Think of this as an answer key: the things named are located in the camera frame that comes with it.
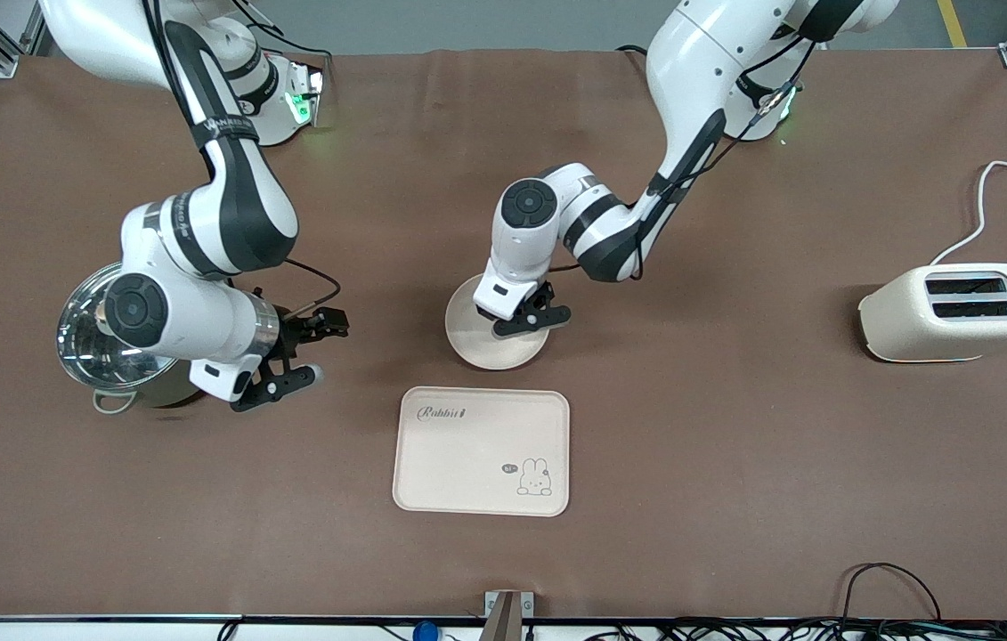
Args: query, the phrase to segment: blue object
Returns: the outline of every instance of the blue object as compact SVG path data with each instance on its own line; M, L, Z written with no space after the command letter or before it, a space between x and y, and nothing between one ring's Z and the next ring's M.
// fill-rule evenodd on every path
M412 641L439 641L439 629L430 621L418 623L412 629Z

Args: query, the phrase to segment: black cable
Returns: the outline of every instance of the black cable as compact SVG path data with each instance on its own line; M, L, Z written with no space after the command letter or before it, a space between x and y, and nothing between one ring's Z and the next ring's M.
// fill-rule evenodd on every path
M812 628L812 626L814 625L822 624L825 621L832 621L832 620L829 620L829 618L810 618L810 620L800 621L797 625L794 625L792 626L792 628L788 628L787 632L784 632L782 636L780 636L779 641L797 641L798 638L808 637L809 632L807 629ZM796 636L796 633L799 632L800 629L805 629L804 637Z
M609 638L612 641L641 641L641 637L637 637L636 634L628 632L628 630L622 628L621 625L614 625L613 632L591 634L591 636L586 637L584 641L602 641L604 638Z
M235 637L235 633L238 632L238 625L242 623L242 620L231 620L227 623L222 624L222 628L219 629L219 641L230 641L231 638Z
M286 32L282 31L282 27L278 25L268 25L259 23L258 18L251 16L250 12L246 11L246 7L244 7L244 5L242 5L242 3L240 3L239 0L235 0L235 7L238 7L238 11L242 12L242 15L246 16L246 19L249 20L248 23L246 23L247 28L250 27L260 28L262 29L262 31L267 32L268 34L276 37L276 39L281 40L284 43L290 45L290 47L295 47L297 49L300 49L301 51L309 51L310 53L320 53L323 54L323 56L327 57L329 60L333 59L333 52L329 51L329 49L314 49L312 47L306 47L306 45L298 44L296 42L287 40Z
M803 35L798 35L796 37L796 39L794 39L792 42L788 42L787 47L784 47L783 49L780 49L779 51L776 51L775 53L772 53L772 55L770 57L765 58L763 61L759 61L756 64L751 65L747 69L744 69L743 72L742 72L742 75L744 73L752 73L752 72L754 72L754 70L756 70L758 68L762 68L762 67L764 67L764 65L770 64L773 60L779 59L780 56L783 56L784 53L787 53L788 51L792 50L793 47L796 47L797 44L800 44L803 41L804 41L804 36Z
M682 177L678 178L677 180L674 180L674 182L671 182L669 187L666 187L665 189L662 190L662 196L661 196L662 199L664 200L666 198L669 198L670 194L672 194L673 191L677 189L678 186L681 185L683 182L688 182L689 180L695 180L699 178L700 175L707 174L708 171L713 169L713 167L715 167L716 164L720 162L721 158L725 157L728 154L728 152L731 151L736 146L736 143L742 140L744 135L746 135L752 129L752 127L756 125L757 122L759 122L759 119L754 119L752 122L749 122L748 126L745 127L739 135L737 135L734 139L732 139L732 142L728 143L728 146L723 151L721 151L720 154L718 154L718 156L713 159L713 161L708 163L707 166L703 166L702 169L691 172L691 174L682 175ZM644 241L644 238L642 238L641 236L641 226L638 226L637 231L634 232L634 252L636 252L637 255L637 272L629 275L630 281L640 281L642 277L645 276L645 259L641 255L641 241Z
M713 634L713 630L711 630L711 629L700 629L700 632L697 634L697 637L694 637L694 633L692 633L692 632L690 632L689 634L687 634L686 635L686 641L699 641L700 638L708 637L710 634Z
M840 625L838 625L837 628L838 632L836 634L837 638L840 638L840 640L842 641L842 638L844 637L844 629L846 628L846 625L848 625L848 613L850 612L850 608L852 607L852 590L856 588L856 580L863 573L872 571L875 568L891 569L891 571L903 573L906 576L913 579L914 582L918 584L918 587L922 589L922 592L925 592L926 596L930 598L930 604L933 604L934 620L939 622L942 621L942 608L939 608L939 599L936 599L933 592L930 592L930 588L927 588L926 584L923 583L921 579L918 579L918 577L915 576L914 573L910 572L906 568L899 568L899 566L896 566L895 564L887 564L887 563L866 564L861 569L858 569L856 571L856 574L853 574L853 576L848 581L848 593L846 593L844 596L844 614L842 614L842 616L840 617Z
M716 632L723 637L730 638L730 640L735 641L736 634L738 634L738 632L736 632L735 629L728 629L731 628L731 623L726 623L726 621L724 620L714 620L714 618L678 617L674 618L673 625L675 626L675 628L690 628L690 629L700 630L702 634L700 634L698 638L705 637L706 634Z
M401 637L400 634L393 632L393 629L389 628L387 625L378 625L377 628L384 629L385 632L392 634L393 637L400 638L401 641L409 641L405 637Z
M820 632L819 636L814 638L813 641L844 641L844 637L842 637L842 632L838 632L838 637L837 637L837 630L838 630L838 625L829 625L828 628L823 629Z
M681 630L676 628L662 628L658 626L658 632L661 632L661 636L658 637L658 641L689 641L688 634L685 638L680 637Z
M287 313L286 317L282 318L283 321L288 321L290 320L290 318L300 316L301 313L306 313L308 312L308 310L317 307L317 305L326 304L328 303L328 301L333 300L336 297L336 295L339 295L339 293L341 293L341 285L339 284L339 282L336 281L336 279L333 279L332 276L329 276L328 274L319 271L319 269L315 267L308 267L308 265L304 263L298 263L298 261L292 259L286 259L286 263L292 265L292 267L300 267L301 269L304 269L304 271L320 277L321 280L328 281L328 284L332 285L333 291L328 292L327 295L323 297L319 297L319 299L312 301L312 303L301 305L301 307L296 308L295 310L293 310L293 312Z
M143 0L143 12L148 20L150 39L154 40L154 49L158 54L158 62L162 65L162 73L165 74L166 84L170 87L170 95L174 98L174 103L178 105L178 110L182 112L182 118L185 118L186 122L194 122L190 119L190 110L186 106L185 91L182 90L181 79L170 61L170 47L166 44L166 29L164 21L162 21L161 0Z
M796 85L796 82L800 81L800 73L804 71L804 65L808 64L808 59L812 57L813 51L816 51L816 42L809 45L808 51L804 53L804 57L800 60L800 64L796 65L796 71L792 73L790 78L787 78L787 85Z
M758 641L768 641L768 637L765 637L763 632L760 632L760 630L754 628L754 626L748 625L746 622L743 622L743 621L730 621L730 622L728 622L728 625L730 625L731 628L734 629L734 630L738 629L740 631L740 632L738 632L738 634L739 634L739 636L741 638L743 638L743 640L746 640L746 641L748 640L748 637L744 636L744 632L743 632L746 629L749 632L751 632L752 634L756 634L756 639Z
M988 634L974 634L970 632L964 632L961 629L952 629L946 624L923 624L922 622L889 622L887 625L882 626L885 632L886 629L894 629L894 632L890 632L891 636L894 637L918 637L923 638L927 641L929 637L926 634L946 634L948 637L959 637L959 638L975 638L979 640L982 638L984 641L1007 641L1007 636L1002 630L995 629L995 636L989 636Z
M293 42L292 40L287 39L286 36L279 35L278 32L280 31L280 29L278 28L270 28L270 25L258 23L257 21L254 21L254 23L247 24L246 26L260 28L262 29L262 31L267 32L272 37L276 37L276 39L283 41L284 43L290 45L290 47L293 47L295 49L300 49L301 51L308 51L310 53L320 53L321 56L325 56L325 58L327 58L329 61L332 61L333 59L333 52L329 51L329 49L317 49L315 47L306 47L306 45L304 44L298 44L296 42Z

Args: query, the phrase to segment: round plate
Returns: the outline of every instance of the round plate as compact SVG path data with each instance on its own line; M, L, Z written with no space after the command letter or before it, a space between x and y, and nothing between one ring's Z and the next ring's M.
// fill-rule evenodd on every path
M479 316L475 310L475 288L479 287L482 274L459 285L447 301L443 314L443 327L447 329L447 342L451 349L470 364L482 369L512 369L535 357L547 342L548 328L499 339L491 332L491 320Z

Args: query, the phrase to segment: gray floor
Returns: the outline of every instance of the gray floor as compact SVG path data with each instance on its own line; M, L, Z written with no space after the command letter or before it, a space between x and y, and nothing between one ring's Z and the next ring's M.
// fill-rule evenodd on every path
M954 1L972 47L1007 39L1007 0ZM291 39L351 54L644 45L674 0L429 0L411 9L401 0L259 0L258 5ZM886 23L870 33L842 34L832 47L944 48L950 39L938 1L902 0Z

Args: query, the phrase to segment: pot handle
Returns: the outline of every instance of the pot handle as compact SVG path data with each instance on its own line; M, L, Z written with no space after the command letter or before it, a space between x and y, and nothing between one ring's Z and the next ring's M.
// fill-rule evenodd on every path
M130 390L125 393L112 393L108 390L92 390L92 406L96 408L96 411L100 414L107 414L108 417L113 417L116 414L123 414L135 406L135 399L138 398L137 390ZM117 400L124 402L124 405L116 407L115 410L109 410L104 407L104 399L106 397L115 397Z

